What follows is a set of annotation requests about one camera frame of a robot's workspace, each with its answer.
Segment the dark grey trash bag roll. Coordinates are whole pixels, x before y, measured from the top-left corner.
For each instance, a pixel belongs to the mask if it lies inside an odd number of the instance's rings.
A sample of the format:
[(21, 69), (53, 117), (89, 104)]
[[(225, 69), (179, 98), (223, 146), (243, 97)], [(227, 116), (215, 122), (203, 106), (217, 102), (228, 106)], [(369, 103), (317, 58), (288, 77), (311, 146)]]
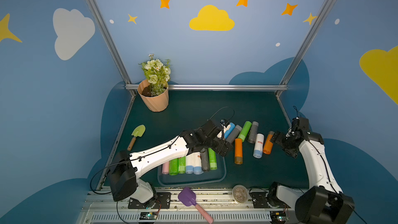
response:
[(200, 155), (201, 155), (202, 171), (203, 172), (210, 171), (208, 149), (204, 149), (202, 152), (200, 152)]

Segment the white blue trash bag roll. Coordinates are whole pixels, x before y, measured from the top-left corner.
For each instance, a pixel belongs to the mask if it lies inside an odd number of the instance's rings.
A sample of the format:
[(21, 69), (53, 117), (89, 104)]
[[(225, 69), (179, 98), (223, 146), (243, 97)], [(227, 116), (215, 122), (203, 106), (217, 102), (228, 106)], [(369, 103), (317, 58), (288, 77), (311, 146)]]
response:
[(186, 156), (185, 173), (193, 174), (193, 171), (194, 171), (194, 154), (192, 153)]

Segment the green trash bag roll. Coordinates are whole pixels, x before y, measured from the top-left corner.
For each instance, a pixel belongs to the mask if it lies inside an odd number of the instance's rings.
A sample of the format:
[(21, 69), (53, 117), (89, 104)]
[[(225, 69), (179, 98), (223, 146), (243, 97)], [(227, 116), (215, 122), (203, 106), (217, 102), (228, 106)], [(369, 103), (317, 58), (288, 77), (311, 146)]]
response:
[(178, 174), (178, 158), (169, 162), (169, 175), (175, 176)]

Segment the pink trash bag roll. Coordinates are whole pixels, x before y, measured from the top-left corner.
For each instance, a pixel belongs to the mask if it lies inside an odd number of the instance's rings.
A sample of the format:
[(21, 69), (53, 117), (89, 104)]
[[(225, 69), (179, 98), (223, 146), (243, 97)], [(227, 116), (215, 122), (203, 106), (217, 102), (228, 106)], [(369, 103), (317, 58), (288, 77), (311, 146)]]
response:
[(170, 172), (170, 162), (167, 161), (162, 165), (162, 174), (163, 175), (168, 175)]

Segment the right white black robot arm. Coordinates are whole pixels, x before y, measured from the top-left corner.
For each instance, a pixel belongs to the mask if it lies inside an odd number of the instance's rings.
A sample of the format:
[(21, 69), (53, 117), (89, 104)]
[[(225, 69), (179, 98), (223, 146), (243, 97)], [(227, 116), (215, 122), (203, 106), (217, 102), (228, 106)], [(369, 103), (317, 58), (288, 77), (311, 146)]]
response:
[(309, 190), (303, 194), (280, 183), (272, 183), (267, 201), (272, 207), (287, 205), (303, 224), (345, 224), (354, 211), (353, 198), (338, 185), (325, 154), (324, 140), (309, 128), (309, 120), (296, 117), (288, 133), (275, 132), (271, 141), (290, 157), (304, 159)]

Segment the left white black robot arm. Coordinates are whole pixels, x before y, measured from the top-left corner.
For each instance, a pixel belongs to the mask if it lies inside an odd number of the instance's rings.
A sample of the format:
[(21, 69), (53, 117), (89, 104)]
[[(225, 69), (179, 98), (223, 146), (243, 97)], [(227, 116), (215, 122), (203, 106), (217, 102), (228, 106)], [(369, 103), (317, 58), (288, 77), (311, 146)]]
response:
[(215, 153), (226, 156), (232, 144), (224, 140), (226, 126), (208, 120), (197, 129), (182, 131), (175, 138), (156, 147), (128, 153), (123, 150), (114, 156), (108, 178), (115, 202), (127, 198), (146, 204), (155, 200), (153, 187), (141, 180), (150, 170), (165, 162), (185, 157), (195, 152), (211, 148)]

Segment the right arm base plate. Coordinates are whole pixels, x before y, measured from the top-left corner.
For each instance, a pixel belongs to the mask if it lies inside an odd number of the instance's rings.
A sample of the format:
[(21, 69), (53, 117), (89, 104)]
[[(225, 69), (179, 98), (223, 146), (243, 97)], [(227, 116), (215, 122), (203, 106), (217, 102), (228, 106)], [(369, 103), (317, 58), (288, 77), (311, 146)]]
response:
[(268, 191), (250, 192), (254, 208), (295, 208), (296, 200), (288, 198), (286, 201), (277, 197), (277, 193)]

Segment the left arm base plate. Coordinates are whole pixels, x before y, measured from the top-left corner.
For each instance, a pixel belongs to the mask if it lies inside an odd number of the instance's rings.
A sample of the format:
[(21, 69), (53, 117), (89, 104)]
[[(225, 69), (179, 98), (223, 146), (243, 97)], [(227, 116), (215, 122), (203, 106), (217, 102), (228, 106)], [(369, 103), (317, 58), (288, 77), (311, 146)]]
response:
[(140, 203), (138, 200), (130, 198), (128, 209), (169, 209), (171, 204), (171, 193), (170, 192), (159, 192), (156, 193), (146, 203)]

